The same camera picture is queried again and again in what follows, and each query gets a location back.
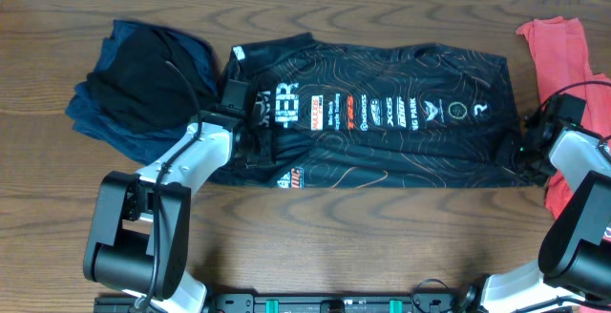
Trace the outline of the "black printed cycling jersey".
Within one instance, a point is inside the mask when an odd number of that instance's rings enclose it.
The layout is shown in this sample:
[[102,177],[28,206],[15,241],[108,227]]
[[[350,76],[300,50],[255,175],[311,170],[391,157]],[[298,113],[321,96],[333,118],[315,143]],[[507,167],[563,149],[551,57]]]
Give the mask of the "black printed cycling jersey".
[[382,49],[311,34],[243,44],[222,78],[252,85],[253,123],[276,163],[231,163],[218,184],[304,188],[490,188],[521,181],[495,163],[519,133],[503,56],[438,43]]

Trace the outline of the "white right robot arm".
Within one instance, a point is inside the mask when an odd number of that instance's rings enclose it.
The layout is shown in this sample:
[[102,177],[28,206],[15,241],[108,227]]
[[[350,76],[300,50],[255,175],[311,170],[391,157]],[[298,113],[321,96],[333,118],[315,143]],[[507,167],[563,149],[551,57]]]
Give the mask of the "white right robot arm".
[[487,277],[465,312],[610,309],[610,154],[605,138],[584,129],[586,103],[554,94],[528,119],[522,169],[538,178],[562,174],[573,193],[540,246],[538,258]]

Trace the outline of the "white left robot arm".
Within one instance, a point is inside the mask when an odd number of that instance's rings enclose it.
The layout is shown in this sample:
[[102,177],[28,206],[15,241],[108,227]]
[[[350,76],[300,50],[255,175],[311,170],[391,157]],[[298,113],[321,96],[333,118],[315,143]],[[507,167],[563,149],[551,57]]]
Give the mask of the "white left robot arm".
[[221,167],[273,159],[272,129],[201,111],[165,154],[100,183],[83,260],[87,280],[134,297],[130,312],[201,312],[207,289],[186,269],[193,196]]

